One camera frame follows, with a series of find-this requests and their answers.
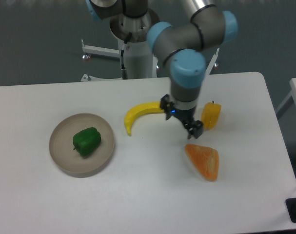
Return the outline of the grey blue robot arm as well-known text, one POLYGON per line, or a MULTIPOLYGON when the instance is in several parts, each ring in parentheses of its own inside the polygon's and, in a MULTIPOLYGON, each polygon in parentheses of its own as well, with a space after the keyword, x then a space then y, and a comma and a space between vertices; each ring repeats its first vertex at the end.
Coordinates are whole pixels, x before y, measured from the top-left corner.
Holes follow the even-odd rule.
POLYGON ((162 97, 160 108, 167 118, 177 118, 189 137, 201 136, 203 123, 194 114, 206 75, 202 51, 236 38, 235 15, 219 10, 211 0, 185 0, 182 5, 189 22, 174 27, 159 21, 146 0, 88 0, 86 5, 93 19, 110 19, 111 32, 122 42, 122 78, 128 79, 131 71, 125 60, 127 46, 146 43, 171 81, 170 93, 162 97))

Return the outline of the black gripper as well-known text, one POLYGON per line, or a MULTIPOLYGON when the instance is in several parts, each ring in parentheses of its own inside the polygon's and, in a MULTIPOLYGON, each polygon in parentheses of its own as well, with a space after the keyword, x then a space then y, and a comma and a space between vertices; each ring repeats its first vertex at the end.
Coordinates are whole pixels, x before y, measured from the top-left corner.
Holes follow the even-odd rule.
POLYGON ((189 102, 182 102, 172 99, 169 94, 164 95, 160 100, 160 109, 166 115, 166 120, 171 117, 178 119, 188 131, 188 139, 198 139, 203 134, 203 122, 194 119, 197 106, 197 99, 189 102))

